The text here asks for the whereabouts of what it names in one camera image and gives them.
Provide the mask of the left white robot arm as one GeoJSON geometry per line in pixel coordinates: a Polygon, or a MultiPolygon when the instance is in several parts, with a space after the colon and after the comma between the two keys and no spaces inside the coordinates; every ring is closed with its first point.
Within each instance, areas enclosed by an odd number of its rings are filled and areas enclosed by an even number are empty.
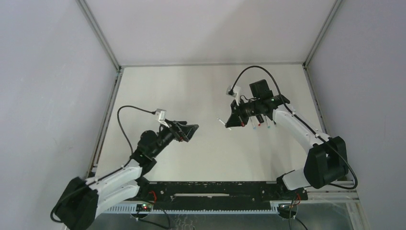
{"type": "Polygon", "coordinates": [[[136,197],[145,174],[157,163],[156,157],[172,141],[189,142],[199,125],[186,121],[167,120],[157,132],[144,131],[127,162],[102,177],[75,177],[66,186],[51,209],[53,222],[63,223],[70,230],[86,230],[94,220],[116,204],[136,197]]]}

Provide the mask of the white marker blue end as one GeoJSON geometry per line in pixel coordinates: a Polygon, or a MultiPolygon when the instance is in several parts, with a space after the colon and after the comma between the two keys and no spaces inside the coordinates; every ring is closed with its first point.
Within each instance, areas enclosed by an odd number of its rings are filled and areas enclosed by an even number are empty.
{"type": "Polygon", "coordinates": [[[251,122],[251,124],[252,124],[253,129],[256,130],[256,129],[257,129],[256,123],[254,122],[254,120],[252,119],[252,117],[250,117],[249,120],[250,120],[250,122],[251,122]]]}
{"type": "Polygon", "coordinates": [[[266,127],[268,128],[268,129],[270,129],[270,123],[269,123],[269,119],[268,119],[268,117],[266,116],[266,115],[264,115],[264,120],[265,120],[265,123],[266,123],[266,127]]]}

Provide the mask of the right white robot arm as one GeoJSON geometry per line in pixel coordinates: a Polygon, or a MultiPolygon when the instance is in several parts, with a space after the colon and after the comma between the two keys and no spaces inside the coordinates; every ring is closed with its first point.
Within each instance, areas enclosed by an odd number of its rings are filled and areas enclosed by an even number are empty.
{"type": "Polygon", "coordinates": [[[341,137],[332,138],[328,134],[310,126],[297,113],[290,101],[282,94],[273,94],[266,80],[250,84],[252,99],[243,101],[240,88],[227,88],[231,103],[231,115],[225,123],[226,128],[244,127],[252,117],[259,123],[266,119],[285,128],[302,146],[307,154],[304,167],[280,176],[279,182],[285,190],[313,187],[322,188],[349,172],[345,141],[341,137]]]}

